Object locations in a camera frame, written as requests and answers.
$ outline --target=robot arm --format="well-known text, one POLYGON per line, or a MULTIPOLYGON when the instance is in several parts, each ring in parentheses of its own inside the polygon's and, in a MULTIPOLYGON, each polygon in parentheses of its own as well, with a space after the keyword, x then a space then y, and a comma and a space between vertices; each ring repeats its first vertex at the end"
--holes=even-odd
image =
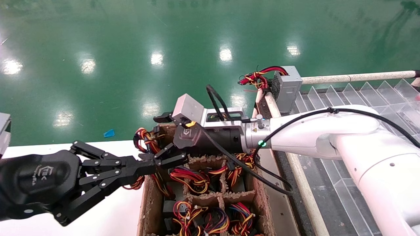
MULTIPOLYGON (((174 138, 175 144, 189 142, 190 146, 199 149, 201 143, 209 143, 199 131, 188 131, 188 127, 182 127, 195 121, 210 134, 225 133, 227 130, 229 134, 239 133, 240 138, 226 134, 224 140, 218 140, 230 153, 233 149, 229 147, 236 146, 229 144, 236 140, 236 145, 240 145, 243 152, 262 146, 311 157, 343 160, 383 235, 420 236, 420 188, 416 187, 420 180, 420 149, 391 134, 375 118, 346 112, 317 114, 289 125, 263 143, 277 128, 304 113, 270 120, 260 116, 248 123, 239 120, 212 121, 209 117, 215 114, 214 109, 200 106, 187 94, 178 99, 173 111, 176 117, 171 118, 181 121, 178 135, 174 138)), ((335 108, 377 114, 372 108, 361 105, 335 108)))
POLYGON ((0 161, 0 221, 25 219, 49 212, 67 226, 119 187, 140 176, 187 161, 181 153, 117 157, 75 141, 70 150, 49 155, 27 155, 0 161), (77 155, 88 157, 80 161, 77 155))

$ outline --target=clear plastic tray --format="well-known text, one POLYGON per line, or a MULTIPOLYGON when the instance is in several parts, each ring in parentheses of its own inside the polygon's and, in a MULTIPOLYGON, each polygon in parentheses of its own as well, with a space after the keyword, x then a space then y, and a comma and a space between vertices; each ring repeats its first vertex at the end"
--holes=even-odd
MULTIPOLYGON (((397 123, 419 140, 420 102, 415 101, 418 94, 419 92, 404 79, 394 87, 384 81, 378 89, 374 89, 366 82, 358 91, 351 84, 348 84, 342 92, 337 92, 330 86, 325 93, 318 93, 312 87, 307 95, 297 96, 292 113, 329 106, 366 105, 397 123)), ((395 135, 405 138, 387 124, 383 126, 395 135)), ((381 235, 344 162, 311 157, 301 157, 300 162, 331 235, 381 235), (339 202, 341 205, 334 205, 334 202, 339 202)))

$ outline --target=gray electronic box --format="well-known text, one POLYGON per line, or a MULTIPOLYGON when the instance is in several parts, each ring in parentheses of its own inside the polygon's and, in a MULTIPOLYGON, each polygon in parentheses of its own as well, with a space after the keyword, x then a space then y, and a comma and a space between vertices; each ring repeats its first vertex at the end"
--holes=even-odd
POLYGON ((282 66, 288 76, 282 76, 278 71, 274 73, 271 91, 277 102, 280 113, 289 113, 293 102, 302 85, 302 78, 294 66, 282 66))

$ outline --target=cable tie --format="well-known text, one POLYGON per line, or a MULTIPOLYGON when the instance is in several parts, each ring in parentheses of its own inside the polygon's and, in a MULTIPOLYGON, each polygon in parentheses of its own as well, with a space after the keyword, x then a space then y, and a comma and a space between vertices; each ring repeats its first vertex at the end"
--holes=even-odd
POLYGON ((340 112, 338 109, 335 109, 335 108, 332 108, 332 107, 327 108, 327 110, 330 113, 333 113, 333 114, 338 114, 340 112))

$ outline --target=logo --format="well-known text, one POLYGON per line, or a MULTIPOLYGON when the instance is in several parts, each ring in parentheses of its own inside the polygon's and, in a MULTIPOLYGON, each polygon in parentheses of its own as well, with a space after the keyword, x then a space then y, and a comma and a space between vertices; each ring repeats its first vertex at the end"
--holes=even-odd
POLYGON ((50 176, 53 173, 54 167, 49 165, 42 167, 38 165, 34 170, 34 175, 32 175, 32 186, 37 184, 38 177, 41 177, 41 180, 47 180, 47 176, 50 176))
POLYGON ((184 129, 184 134, 188 135, 189 133, 191 133, 191 130, 189 128, 185 128, 184 129))

